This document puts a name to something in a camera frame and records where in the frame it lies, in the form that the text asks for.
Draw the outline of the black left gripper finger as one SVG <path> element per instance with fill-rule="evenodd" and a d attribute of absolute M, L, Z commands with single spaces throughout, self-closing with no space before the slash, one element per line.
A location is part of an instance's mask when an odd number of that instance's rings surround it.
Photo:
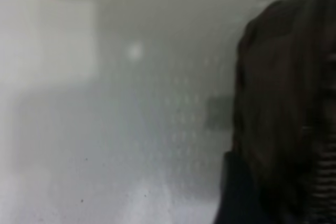
<path fill-rule="evenodd" d="M 264 223 L 259 191 L 246 162 L 235 152 L 225 153 L 220 200 L 214 223 Z"/>

